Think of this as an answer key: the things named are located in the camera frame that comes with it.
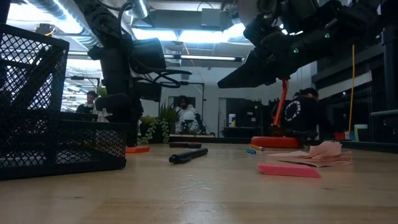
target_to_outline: ceiling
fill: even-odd
[[[102,0],[108,4],[114,6],[120,6],[126,0]],[[40,9],[35,8],[31,4],[24,4],[29,2],[29,0],[13,0],[14,4],[11,5],[9,18],[7,23],[20,27],[22,29],[35,31],[39,24],[53,24],[58,26],[59,21],[56,20],[52,15],[46,14]],[[151,10],[150,16],[155,11],[165,13],[167,15],[171,10],[174,12],[186,11],[188,17],[192,15],[201,15],[202,9],[221,9],[222,0],[211,0],[208,3],[201,3],[195,0],[151,0],[149,1]],[[182,55],[205,55],[205,56],[217,56],[217,57],[245,57],[254,47],[243,37],[242,33],[244,27],[239,25],[239,21],[236,19],[233,21],[230,19],[230,26],[228,30],[211,30],[204,35],[204,38],[198,38],[197,34],[189,36],[183,29],[157,29],[157,28],[142,28],[136,26],[132,29],[135,36],[138,39],[146,39],[149,37],[158,37],[162,39],[164,36],[161,33],[158,35],[148,37],[148,35],[138,35],[138,32],[142,30],[167,30],[168,32],[174,33],[177,40],[184,38],[184,44],[180,42],[161,41],[165,54],[182,54]],[[71,25],[67,25],[66,28],[73,28]],[[61,30],[58,27],[54,33],[55,38],[64,39],[70,43],[71,52],[87,52],[88,49],[76,41],[76,38],[65,37],[62,34],[65,30]],[[210,36],[217,35],[221,38],[212,39]],[[236,68],[239,67],[241,62],[220,62],[212,60],[171,60],[168,65],[174,67],[224,67],[224,68]],[[84,61],[84,60],[68,60],[67,76],[84,76],[86,78],[102,78],[100,63],[94,61]],[[85,102],[85,95],[88,90],[96,88],[96,80],[85,79],[83,81],[65,80],[64,98],[63,98],[63,109],[65,110],[75,110],[75,108],[80,104]]]

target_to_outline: ceiling pipe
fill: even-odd
[[[80,27],[81,36],[73,37],[74,40],[79,42],[82,46],[88,50],[93,48],[95,45],[101,46],[101,42],[92,33],[88,27],[86,19],[79,7],[74,1],[71,0],[26,0],[28,4],[35,6],[41,11],[53,15],[54,18],[59,21],[66,21],[73,19]]]

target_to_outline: black mesh basket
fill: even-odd
[[[124,167],[126,125],[60,119],[69,43],[4,24],[0,37],[0,180]]]

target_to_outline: person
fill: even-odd
[[[332,131],[330,122],[318,108],[319,93],[314,88],[306,88],[295,94],[282,114],[282,126],[296,132],[317,131],[317,126],[326,132]]]
[[[92,114],[94,110],[94,100],[97,97],[98,95],[94,91],[89,91],[87,93],[87,102],[80,105],[77,108],[76,113]]]
[[[193,107],[193,105],[189,104],[187,96],[179,96],[176,111],[180,113],[180,119],[175,123],[176,133],[181,133],[183,131],[181,125],[184,123],[188,123],[189,125],[189,134],[197,134],[200,132],[198,121],[195,119],[198,111]]]

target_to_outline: potted plant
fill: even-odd
[[[159,117],[141,118],[141,144],[148,143],[168,143],[172,126],[180,119],[180,112],[175,110],[173,105],[162,104],[159,110]]]

